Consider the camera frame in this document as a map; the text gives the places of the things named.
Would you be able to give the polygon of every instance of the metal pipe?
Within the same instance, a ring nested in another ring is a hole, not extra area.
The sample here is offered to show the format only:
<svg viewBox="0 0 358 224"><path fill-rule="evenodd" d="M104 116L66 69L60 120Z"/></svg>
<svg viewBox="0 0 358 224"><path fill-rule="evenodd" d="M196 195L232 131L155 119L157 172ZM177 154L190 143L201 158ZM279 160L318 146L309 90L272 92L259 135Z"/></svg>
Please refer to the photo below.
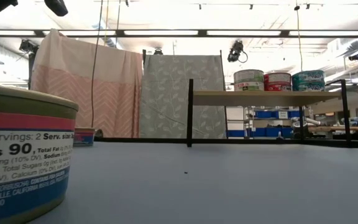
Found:
<svg viewBox="0 0 358 224"><path fill-rule="evenodd" d="M310 119L310 118L306 118L305 120L306 120L306 122L315 124L317 126L321 125L321 121L315 121L315 120Z"/></svg>

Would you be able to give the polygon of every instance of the pink blanket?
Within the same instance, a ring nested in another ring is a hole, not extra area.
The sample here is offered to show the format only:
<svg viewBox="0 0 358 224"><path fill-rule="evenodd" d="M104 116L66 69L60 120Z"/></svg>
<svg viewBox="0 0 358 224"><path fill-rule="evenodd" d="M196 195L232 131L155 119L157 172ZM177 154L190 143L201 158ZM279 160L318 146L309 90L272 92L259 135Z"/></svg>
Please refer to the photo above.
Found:
<svg viewBox="0 0 358 224"><path fill-rule="evenodd" d="M94 44L60 36L56 30L44 38L33 68L31 89L79 104L77 127L92 120L91 77ZM93 127L107 138L139 135L142 55L98 47L93 83Z"/></svg>

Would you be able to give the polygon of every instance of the teal can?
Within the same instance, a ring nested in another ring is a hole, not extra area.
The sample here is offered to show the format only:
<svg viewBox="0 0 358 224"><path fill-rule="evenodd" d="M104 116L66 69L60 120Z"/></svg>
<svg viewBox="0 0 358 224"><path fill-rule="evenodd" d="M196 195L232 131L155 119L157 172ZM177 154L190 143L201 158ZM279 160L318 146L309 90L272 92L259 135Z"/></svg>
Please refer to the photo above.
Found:
<svg viewBox="0 0 358 224"><path fill-rule="evenodd" d="M293 91L324 91L324 71L312 70L296 73L292 76Z"/></svg>

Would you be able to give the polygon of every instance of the red container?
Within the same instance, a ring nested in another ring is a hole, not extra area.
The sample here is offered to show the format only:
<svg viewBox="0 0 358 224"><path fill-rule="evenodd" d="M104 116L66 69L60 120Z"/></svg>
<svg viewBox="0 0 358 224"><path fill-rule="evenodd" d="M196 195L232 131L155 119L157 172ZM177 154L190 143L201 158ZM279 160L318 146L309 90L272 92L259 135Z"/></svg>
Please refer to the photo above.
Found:
<svg viewBox="0 0 358 224"><path fill-rule="evenodd" d="M273 72L264 75L265 91L291 91L291 75Z"/></svg>

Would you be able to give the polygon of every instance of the red label stripe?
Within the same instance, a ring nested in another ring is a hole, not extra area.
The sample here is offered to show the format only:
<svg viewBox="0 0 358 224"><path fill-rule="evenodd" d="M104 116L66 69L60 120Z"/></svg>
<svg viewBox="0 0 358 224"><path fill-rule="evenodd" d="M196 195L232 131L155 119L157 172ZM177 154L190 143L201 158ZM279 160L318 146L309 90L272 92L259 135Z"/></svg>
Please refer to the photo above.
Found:
<svg viewBox="0 0 358 224"><path fill-rule="evenodd" d="M74 130L75 120L30 114L0 113L0 128Z"/></svg>

